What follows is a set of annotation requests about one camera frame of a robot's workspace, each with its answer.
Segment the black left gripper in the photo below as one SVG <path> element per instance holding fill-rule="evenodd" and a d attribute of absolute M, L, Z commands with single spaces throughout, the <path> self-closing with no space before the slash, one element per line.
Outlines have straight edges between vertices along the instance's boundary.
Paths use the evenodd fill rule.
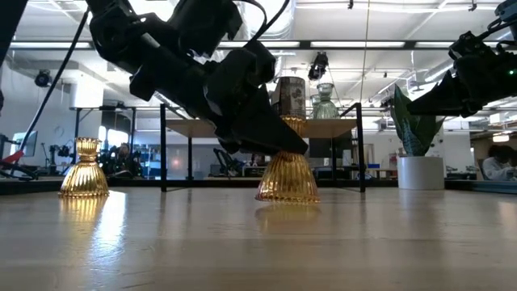
<path fill-rule="evenodd" d="M 220 62 L 193 61 L 177 89 L 178 103 L 207 121 L 229 153 L 304 154 L 308 145 L 269 102 L 265 82 L 275 58 L 259 42 L 230 51 Z"/>

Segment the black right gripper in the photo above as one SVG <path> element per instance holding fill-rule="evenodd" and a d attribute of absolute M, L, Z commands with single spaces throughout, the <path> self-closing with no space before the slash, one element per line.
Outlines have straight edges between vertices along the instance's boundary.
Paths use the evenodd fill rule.
<path fill-rule="evenodd" d="M 479 112 L 486 104 L 516 96 L 516 55 L 504 49 L 480 48 L 455 61 L 462 102 L 456 94 L 456 79 L 450 71 L 419 100 L 407 105 L 416 116 L 462 116 Z"/>

